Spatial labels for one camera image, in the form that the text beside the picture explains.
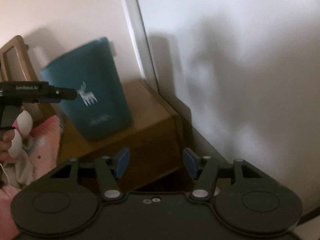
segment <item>wooden nightstand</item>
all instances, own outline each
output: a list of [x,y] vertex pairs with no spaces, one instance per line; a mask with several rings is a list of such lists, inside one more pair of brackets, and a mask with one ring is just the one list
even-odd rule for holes
[[130,164],[119,181],[121,190],[127,192],[178,170],[182,166],[183,136],[180,116],[143,81],[124,84],[123,89],[132,113],[132,126],[89,142],[67,120],[58,161],[80,158],[81,162],[91,162],[128,147]]

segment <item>teal pouch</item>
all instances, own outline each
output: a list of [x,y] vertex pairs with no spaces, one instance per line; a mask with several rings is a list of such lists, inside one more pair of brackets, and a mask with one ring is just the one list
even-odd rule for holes
[[60,106],[85,139],[101,139],[132,123],[107,38],[58,57],[40,74],[50,85],[77,90],[76,100]]

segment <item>white unicorn print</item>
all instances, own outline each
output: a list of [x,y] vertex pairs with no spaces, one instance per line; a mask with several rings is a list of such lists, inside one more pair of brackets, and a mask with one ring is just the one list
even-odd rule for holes
[[82,86],[80,86],[80,89],[77,90],[78,94],[81,96],[82,100],[84,101],[86,106],[91,106],[91,104],[94,104],[94,102],[98,102],[98,100],[95,98],[94,94],[92,92],[84,92],[85,91],[85,83],[82,81]]

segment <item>white wall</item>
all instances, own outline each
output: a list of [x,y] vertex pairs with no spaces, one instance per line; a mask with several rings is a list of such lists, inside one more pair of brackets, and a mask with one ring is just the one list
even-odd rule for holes
[[320,0],[139,0],[160,94],[320,205]]
[[141,76],[121,0],[0,0],[0,47],[21,35],[34,68],[106,36],[122,82]]

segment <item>white cable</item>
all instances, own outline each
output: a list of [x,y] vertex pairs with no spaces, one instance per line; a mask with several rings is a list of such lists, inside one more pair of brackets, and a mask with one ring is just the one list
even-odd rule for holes
[[4,174],[5,174],[5,176],[7,177],[8,186],[10,186],[11,184],[10,184],[9,176],[8,176],[8,174],[5,172],[4,167],[2,166],[1,163],[0,163],[0,166],[1,166],[1,168],[2,168],[2,170],[3,170],[3,172],[4,172]]

